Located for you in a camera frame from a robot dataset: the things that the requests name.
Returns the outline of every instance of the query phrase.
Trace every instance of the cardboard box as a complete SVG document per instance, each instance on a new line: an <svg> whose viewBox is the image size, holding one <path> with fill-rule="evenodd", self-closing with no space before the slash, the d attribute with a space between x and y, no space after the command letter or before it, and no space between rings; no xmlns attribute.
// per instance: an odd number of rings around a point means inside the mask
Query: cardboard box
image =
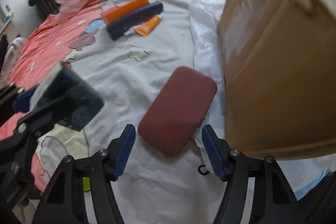
<svg viewBox="0 0 336 224"><path fill-rule="evenodd" d="M247 156L336 153L336 20L319 0L227 0L226 140Z"/></svg>

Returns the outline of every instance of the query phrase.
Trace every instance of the orange tube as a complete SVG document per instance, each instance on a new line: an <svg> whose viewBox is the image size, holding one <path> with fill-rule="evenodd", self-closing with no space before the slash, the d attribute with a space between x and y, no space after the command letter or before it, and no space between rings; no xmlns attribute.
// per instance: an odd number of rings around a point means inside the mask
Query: orange tube
<svg viewBox="0 0 336 224"><path fill-rule="evenodd" d="M104 20L106 25L110 25L112 22L116 21L122 16L127 15L128 13L148 4L148 0L133 0L125 5L122 5L120 7L112 7L107 11L103 12L101 14L102 19Z"/></svg>
<svg viewBox="0 0 336 224"><path fill-rule="evenodd" d="M143 37L146 37L160 22L163 14L153 16L149 21L133 27L134 31Z"/></svg>

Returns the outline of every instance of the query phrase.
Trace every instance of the bed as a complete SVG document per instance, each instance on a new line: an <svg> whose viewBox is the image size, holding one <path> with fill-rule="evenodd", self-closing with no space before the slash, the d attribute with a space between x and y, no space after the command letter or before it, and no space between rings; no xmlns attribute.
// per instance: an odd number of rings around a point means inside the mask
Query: bed
<svg viewBox="0 0 336 224"><path fill-rule="evenodd" d="M216 32L225 0L159 0L164 18L148 37L133 35L112 41L101 13L130 1L89 0L66 20L49 15L21 51L9 82L29 89L63 60L105 101L83 131L56 125L39 139L32 173L41 191L64 156L91 156L119 137L128 123L137 126L179 66L194 68L216 81L218 92L204 124L211 124L219 137L225 136L225 85ZM0 128L1 139L12 134L21 116ZM193 139L179 155L167 157L137 135L124 175L112 184L125 223L212 223L226 184L212 174L198 173L200 165L209 170L211 165L199 130ZM281 162L280 166L294 191L326 172L325 166L313 159ZM252 198L251 180L242 223L248 223ZM85 200L89 223L94 224L90 192L85 193Z"/></svg>

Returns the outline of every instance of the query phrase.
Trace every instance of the orange bottle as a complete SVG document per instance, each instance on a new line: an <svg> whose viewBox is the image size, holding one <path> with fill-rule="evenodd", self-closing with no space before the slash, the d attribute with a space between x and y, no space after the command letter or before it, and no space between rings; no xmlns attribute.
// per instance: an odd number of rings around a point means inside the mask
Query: orange bottle
<svg viewBox="0 0 336 224"><path fill-rule="evenodd" d="M123 17L124 15L127 15L128 13L148 4L149 4L148 0L133 0L120 7L112 7L107 11L104 11L101 14L102 19L104 20L106 25L110 25L111 23Z"/></svg>

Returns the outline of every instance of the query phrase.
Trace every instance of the red phone case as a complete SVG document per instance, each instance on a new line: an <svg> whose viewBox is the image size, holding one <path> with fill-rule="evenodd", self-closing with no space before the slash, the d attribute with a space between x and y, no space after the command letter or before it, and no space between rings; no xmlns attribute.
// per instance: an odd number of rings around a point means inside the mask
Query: red phone case
<svg viewBox="0 0 336 224"><path fill-rule="evenodd" d="M177 155L202 124L216 91L211 78L177 68L142 118L139 134L164 154Z"/></svg>

